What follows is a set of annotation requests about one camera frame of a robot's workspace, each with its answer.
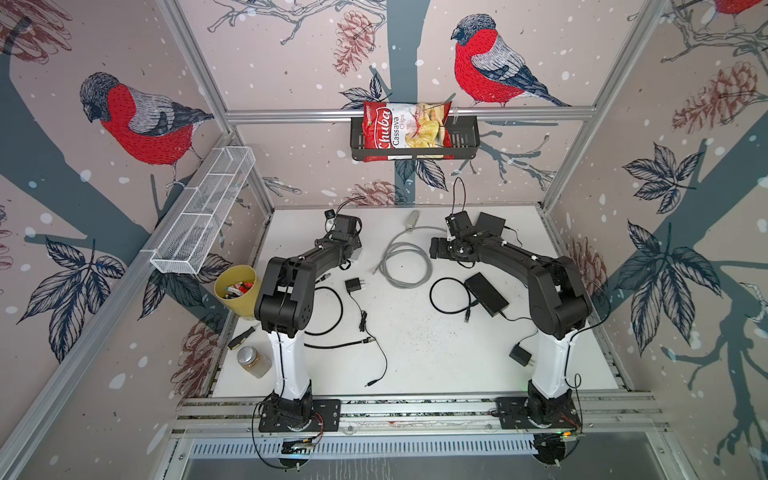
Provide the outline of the ribbed black network switch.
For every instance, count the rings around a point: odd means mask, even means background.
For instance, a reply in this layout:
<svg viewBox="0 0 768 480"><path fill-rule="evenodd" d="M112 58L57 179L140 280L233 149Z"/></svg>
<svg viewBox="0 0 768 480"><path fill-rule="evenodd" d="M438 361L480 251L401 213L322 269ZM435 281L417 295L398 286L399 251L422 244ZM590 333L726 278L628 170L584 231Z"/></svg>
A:
<svg viewBox="0 0 768 480"><path fill-rule="evenodd" d="M509 302L482 273L472 275L464 284L491 317L502 313L509 306Z"/></svg>

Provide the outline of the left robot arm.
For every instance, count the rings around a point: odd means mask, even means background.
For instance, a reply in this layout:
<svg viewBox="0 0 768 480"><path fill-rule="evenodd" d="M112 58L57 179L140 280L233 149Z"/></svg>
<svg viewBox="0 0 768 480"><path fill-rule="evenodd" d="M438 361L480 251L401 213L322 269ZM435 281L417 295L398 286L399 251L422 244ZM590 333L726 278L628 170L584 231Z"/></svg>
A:
<svg viewBox="0 0 768 480"><path fill-rule="evenodd" d="M269 260L254 309L255 319L270 340L275 367L275 386L265 400L265 413L293 428L305 426L312 416L304 339L313 314L316 280L348 264L362 248L359 217L330 210L326 222L325 235L311 249Z"/></svg>

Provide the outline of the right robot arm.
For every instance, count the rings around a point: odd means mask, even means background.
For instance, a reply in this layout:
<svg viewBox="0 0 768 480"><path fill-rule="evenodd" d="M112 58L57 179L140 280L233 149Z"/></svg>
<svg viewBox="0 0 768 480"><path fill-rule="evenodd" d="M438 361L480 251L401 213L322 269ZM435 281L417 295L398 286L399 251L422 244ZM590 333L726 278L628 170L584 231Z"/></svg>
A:
<svg viewBox="0 0 768 480"><path fill-rule="evenodd" d="M571 342L592 313L575 262L567 256L543 256L504 240L505 220L500 217L482 212L473 223L467 212L460 211L445 221L448 234L431 239L431 258L489 264L527 287L529 317L538 329L538 351L526 407L533 424L551 425L571 403L572 387L567 382Z"/></svg>

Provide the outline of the grey USB adapter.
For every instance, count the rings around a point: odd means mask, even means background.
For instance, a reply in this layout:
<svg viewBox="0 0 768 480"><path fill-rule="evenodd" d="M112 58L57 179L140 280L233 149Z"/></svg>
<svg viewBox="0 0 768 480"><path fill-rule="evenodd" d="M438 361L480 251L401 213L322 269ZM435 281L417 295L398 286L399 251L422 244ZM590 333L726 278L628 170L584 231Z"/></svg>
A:
<svg viewBox="0 0 768 480"><path fill-rule="evenodd" d="M417 226L419 218L420 218L420 212L418 210L412 210L406 219L405 231L406 232L413 231Z"/></svg>

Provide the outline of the red chips bag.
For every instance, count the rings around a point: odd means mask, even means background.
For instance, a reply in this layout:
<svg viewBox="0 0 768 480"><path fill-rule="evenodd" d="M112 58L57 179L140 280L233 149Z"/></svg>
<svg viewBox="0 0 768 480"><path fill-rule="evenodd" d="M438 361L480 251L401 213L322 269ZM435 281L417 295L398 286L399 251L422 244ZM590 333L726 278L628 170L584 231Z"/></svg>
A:
<svg viewBox="0 0 768 480"><path fill-rule="evenodd" d="M366 150L452 148L445 123L451 103L363 103Z"/></svg>

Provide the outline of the yellow cup with markers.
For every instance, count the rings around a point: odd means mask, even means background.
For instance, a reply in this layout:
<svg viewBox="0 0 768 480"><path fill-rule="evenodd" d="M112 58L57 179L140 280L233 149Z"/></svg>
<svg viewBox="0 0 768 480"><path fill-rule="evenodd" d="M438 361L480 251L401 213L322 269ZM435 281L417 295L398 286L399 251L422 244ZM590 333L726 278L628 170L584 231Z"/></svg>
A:
<svg viewBox="0 0 768 480"><path fill-rule="evenodd" d="M253 318L260 285L251 266L236 265L216 279L214 290L219 300L235 315Z"/></svg>

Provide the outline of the right black power adapter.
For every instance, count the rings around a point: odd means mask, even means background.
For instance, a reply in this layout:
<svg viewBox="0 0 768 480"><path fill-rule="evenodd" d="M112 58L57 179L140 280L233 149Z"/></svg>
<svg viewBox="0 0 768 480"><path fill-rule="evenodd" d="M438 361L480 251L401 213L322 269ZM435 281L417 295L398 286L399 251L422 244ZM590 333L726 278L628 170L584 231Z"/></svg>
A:
<svg viewBox="0 0 768 480"><path fill-rule="evenodd" d="M523 346L523 342L534 338L539 333L539 329L536 326L533 326L533 328L534 330L531 333L525 335L513 345L509 353L509 357L522 367L527 367L532 360L532 354Z"/></svg>

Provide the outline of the glass jar with lid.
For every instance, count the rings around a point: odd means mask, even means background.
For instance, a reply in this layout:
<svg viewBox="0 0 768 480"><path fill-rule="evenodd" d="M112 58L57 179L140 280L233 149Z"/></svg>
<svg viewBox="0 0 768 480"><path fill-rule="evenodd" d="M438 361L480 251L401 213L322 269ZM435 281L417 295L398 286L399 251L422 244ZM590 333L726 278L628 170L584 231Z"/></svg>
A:
<svg viewBox="0 0 768 480"><path fill-rule="evenodd" d="M239 348L236 358L240 367L255 378L263 378L272 367L271 360L253 346Z"/></svg>

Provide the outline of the black handled screwdriver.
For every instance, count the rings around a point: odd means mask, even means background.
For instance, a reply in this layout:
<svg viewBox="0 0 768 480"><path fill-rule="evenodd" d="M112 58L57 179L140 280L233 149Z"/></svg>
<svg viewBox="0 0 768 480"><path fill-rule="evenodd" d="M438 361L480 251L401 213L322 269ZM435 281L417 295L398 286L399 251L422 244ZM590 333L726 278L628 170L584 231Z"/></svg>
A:
<svg viewBox="0 0 768 480"><path fill-rule="evenodd" d="M242 345L253 333L255 332L254 327L249 327L240 334L234 336L227 344L227 348L229 350L234 350L238 348L240 345Z"/></svg>

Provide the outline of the white mesh wall shelf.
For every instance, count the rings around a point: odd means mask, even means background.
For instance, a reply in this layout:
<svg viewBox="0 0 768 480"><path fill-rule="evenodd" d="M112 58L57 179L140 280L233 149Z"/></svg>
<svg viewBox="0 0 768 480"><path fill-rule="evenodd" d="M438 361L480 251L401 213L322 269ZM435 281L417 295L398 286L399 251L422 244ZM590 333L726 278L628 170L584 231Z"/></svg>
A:
<svg viewBox="0 0 768 480"><path fill-rule="evenodd" d="M218 238L255 157L245 146L213 151L213 163L154 251L150 262L163 274L196 275Z"/></svg>

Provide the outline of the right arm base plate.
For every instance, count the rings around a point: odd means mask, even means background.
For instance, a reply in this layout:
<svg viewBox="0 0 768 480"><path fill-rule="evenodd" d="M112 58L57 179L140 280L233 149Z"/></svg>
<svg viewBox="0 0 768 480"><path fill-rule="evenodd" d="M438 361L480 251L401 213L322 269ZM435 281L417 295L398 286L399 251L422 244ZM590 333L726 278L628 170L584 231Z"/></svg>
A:
<svg viewBox="0 0 768 480"><path fill-rule="evenodd" d="M538 394L532 397L497 397L494 411L503 430L580 429L582 426L571 391L554 399Z"/></svg>

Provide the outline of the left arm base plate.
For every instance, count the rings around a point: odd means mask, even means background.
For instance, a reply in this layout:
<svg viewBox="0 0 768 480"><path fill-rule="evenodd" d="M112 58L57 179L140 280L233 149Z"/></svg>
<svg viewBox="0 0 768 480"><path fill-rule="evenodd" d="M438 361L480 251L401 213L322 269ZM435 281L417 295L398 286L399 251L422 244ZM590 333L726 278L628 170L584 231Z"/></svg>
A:
<svg viewBox="0 0 768 480"><path fill-rule="evenodd" d="M299 400L287 400L277 394L268 396L256 414L260 433L337 432L341 416L338 399L313 399L311 395Z"/></svg>

